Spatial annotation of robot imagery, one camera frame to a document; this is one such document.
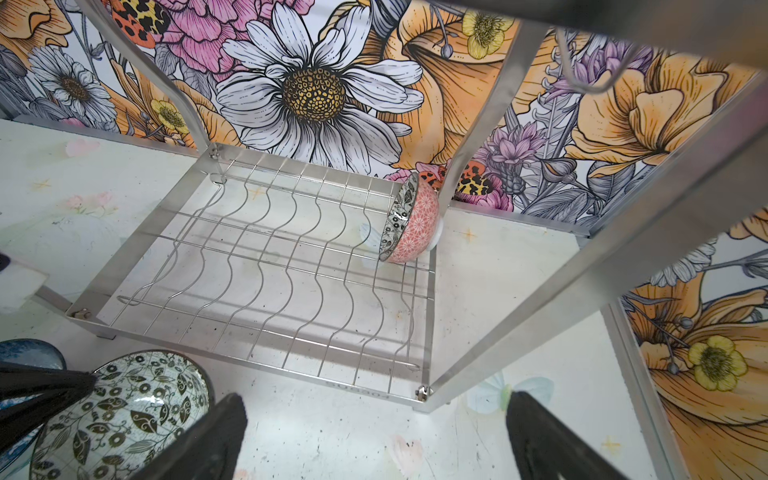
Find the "yellow cross mark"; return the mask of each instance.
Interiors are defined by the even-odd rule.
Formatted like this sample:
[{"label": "yellow cross mark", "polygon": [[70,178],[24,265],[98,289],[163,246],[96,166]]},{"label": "yellow cross mark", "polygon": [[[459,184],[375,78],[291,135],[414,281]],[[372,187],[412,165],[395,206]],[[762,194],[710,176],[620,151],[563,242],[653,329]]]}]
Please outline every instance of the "yellow cross mark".
[{"label": "yellow cross mark", "polygon": [[472,238],[473,238],[473,237],[477,237],[477,235],[475,235],[475,234],[472,232],[472,230],[470,230],[469,228],[467,229],[467,231],[465,231],[465,232],[462,232],[462,235],[464,235],[465,237],[467,237],[467,242],[469,242],[469,243],[471,243],[471,242],[472,242]]},{"label": "yellow cross mark", "polygon": [[611,454],[611,456],[616,456],[621,451],[621,443],[616,443],[611,441],[611,436],[607,436],[605,438],[605,442],[603,442],[603,448],[608,450],[608,453]]},{"label": "yellow cross mark", "polygon": [[51,187],[51,184],[49,183],[49,181],[51,181],[51,179],[50,178],[46,178],[42,182],[34,182],[32,184],[32,190],[38,191],[38,190],[42,190],[42,189],[44,189],[46,187]]},{"label": "yellow cross mark", "polygon": [[251,190],[250,188],[248,188],[248,193],[250,194],[251,200],[256,200],[256,197],[258,197],[259,195],[264,195],[264,192],[261,191],[261,187],[258,187],[256,190]]}]

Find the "white flower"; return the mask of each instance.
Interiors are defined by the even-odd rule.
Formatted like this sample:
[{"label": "white flower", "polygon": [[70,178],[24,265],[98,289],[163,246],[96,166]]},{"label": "white flower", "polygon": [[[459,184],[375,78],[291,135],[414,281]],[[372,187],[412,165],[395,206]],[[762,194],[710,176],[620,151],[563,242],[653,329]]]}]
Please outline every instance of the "white flower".
[{"label": "white flower", "polygon": [[316,45],[301,17],[275,2],[274,32],[249,22],[251,42],[227,40],[224,51],[240,60],[240,71],[217,86],[221,114],[243,128],[249,147],[297,160],[370,173],[371,161],[395,163],[402,151],[396,136],[408,125],[387,124],[355,107],[352,100],[396,114],[418,108],[421,92],[414,61],[384,60],[352,65],[371,28],[368,7],[354,7]]},{"label": "white flower", "polygon": [[685,257],[656,273],[650,278],[650,284],[654,286],[674,286],[678,280],[690,282],[704,267],[712,263],[715,254],[714,244],[717,238],[713,238],[697,249],[690,251]]},{"label": "white flower", "polygon": [[111,129],[118,113],[109,93],[93,74],[58,48],[35,48],[29,56],[31,71],[58,103],[84,123],[102,130]]}]

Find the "green floral bowl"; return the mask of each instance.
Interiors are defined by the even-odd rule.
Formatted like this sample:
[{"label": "green floral bowl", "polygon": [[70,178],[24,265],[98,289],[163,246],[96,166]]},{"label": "green floral bowl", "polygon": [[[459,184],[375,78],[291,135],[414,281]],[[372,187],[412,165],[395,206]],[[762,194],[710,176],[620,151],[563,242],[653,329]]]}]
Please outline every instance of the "green floral bowl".
[{"label": "green floral bowl", "polygon": [[125,480],[214,402],[205,372],[167,350],[131,353],[95,373],[94,391],[45,425],[30,480]]}]

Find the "plate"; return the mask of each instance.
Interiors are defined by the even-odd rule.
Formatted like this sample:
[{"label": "plate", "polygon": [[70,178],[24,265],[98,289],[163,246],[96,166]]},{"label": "plate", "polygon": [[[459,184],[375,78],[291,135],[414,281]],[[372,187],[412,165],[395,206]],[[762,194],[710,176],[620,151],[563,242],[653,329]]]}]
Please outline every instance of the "plate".
[{"label": "plate", "polygon": [[125,480],[213,403],[205,372],[167,350],[131,353],[95,372],[94,391],[48,421],[29,478]]},{"label": "plate", "polygon": [[[50,343],[35,339],[17,339],[0,342],[0,362],[18,363],[27,366],[39,366],[46,369],[64,370],[67,363],[61,353]],[[17,405],[34,397],[0,400],[0,410]],[[10,449],[0,454],[0,472],[13,463],[38,436],[42,425],[29,432]]]}]

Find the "daisy center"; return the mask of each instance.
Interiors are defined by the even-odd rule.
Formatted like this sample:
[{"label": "daisy center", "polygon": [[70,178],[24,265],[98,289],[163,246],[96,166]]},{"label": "daisy center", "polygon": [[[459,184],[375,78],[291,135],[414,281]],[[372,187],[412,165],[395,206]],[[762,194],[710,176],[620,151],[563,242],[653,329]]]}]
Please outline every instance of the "daisy center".
[{"label": "daisy center", "polygon": [[345,97],[341,80],[322,68],[299,70],[283,82],[286,106],[305,121],[332,120],[344,108]]},{"label": "daisy center", "polygon": [[490,45],[491,40],[496,36],[497,30],[496,17],[478,15],[477,22],[475,23],[475,38],[478,39],[480,45]]},{"label": "daisy center", "polygon": [[701,368],[713,381],[719,382],[731,373],[732,360],[723,349],[708,347],[701,354]]},{"label": "daisy center", "polygon": [[163,105],[158,110],[159,111],[157,114],[160,115],[169,124],[173,125],[176,130],[187,126],[184,123],[184,119],[181,117],[181,114],[179,114],[179,112],[173,108],[169,108],[166,105]]},{"label": "daisy center", "polygon": [[89,101],[91,100],[91,94],[88,93],[88,90],[83,87],[79,81],[75,80],[72,77],[62,77],[61,80],[61,86],[67,91],[67,93],[70,94],[73,98],[79,100],[79,101]]}]

